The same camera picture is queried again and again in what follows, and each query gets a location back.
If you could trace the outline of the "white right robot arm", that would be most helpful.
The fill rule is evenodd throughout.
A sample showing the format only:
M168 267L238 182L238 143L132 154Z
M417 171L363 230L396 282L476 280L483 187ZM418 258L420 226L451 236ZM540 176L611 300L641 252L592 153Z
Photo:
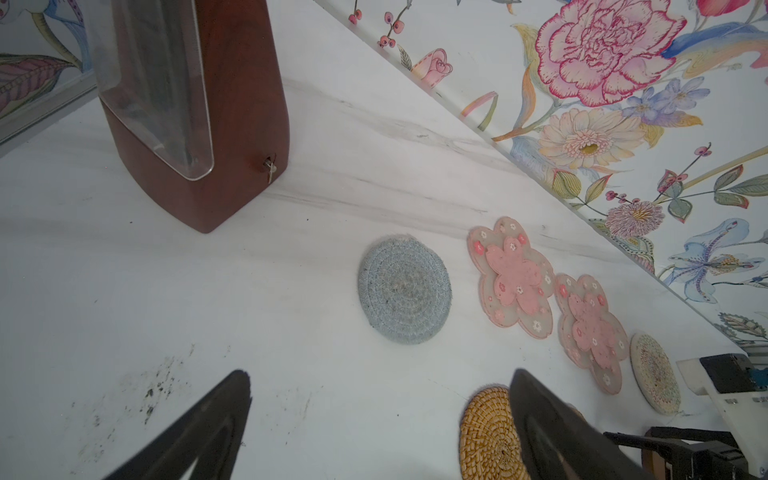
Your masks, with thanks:
M643 466L665 479L765 479L767 371L744 354L681 360L677 366L693 393L710 398L726 431L651 427L643 436L605 436L640 450Z

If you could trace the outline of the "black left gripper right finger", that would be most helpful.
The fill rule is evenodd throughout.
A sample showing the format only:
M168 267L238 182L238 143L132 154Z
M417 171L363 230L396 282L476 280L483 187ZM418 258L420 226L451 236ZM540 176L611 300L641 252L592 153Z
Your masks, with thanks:
M525 369L514 372L509 404L531 478L652 477Z

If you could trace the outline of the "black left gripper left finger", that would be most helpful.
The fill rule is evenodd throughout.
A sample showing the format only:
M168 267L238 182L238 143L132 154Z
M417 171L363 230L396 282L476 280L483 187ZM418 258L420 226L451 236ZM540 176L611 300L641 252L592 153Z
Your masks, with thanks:
M234 370L109 479L229 479L252 402L251 382Z

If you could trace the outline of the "colourful zigzag woven coaster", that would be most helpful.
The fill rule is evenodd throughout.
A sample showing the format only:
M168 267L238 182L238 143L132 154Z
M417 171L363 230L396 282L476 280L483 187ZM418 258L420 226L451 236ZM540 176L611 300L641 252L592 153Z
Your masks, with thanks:
M635 333L630 343L630 361L636 383L649 405L659 414L676 415L681 406L680 388L659 342L647 333Z

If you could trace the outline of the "pink flower coaster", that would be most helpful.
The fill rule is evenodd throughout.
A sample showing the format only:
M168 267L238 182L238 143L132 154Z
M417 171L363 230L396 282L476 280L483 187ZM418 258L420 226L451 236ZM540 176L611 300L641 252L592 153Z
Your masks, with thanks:
M479 298L489 320L500 328L519 325L535 339L549 337L555 274L549 260L532 248L523 226L502 217L492 228L472 229L467 245L480 272Z
M589 371L606 394L617 395L623 386L621 363L628 359L630 340L609 308L607 295L590 275L555 277L555 298L561 316L558 339L568 358Z

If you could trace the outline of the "grey-blue woven round coaster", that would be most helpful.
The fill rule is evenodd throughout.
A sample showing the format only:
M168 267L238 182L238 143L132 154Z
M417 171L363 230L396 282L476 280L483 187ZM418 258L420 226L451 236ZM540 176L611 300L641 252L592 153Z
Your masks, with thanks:
M452 302L442 259L410 235L386 236L368 248L357 290L371 327L403 345L424 343L440 332Z

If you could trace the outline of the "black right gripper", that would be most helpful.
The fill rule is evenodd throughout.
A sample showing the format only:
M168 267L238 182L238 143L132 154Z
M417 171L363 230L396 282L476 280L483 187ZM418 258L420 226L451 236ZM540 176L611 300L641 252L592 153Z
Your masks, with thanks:
M666 480L749 479L749 464L726 431L656 426L643 436L605 432L617 446L652 450L665 460Z

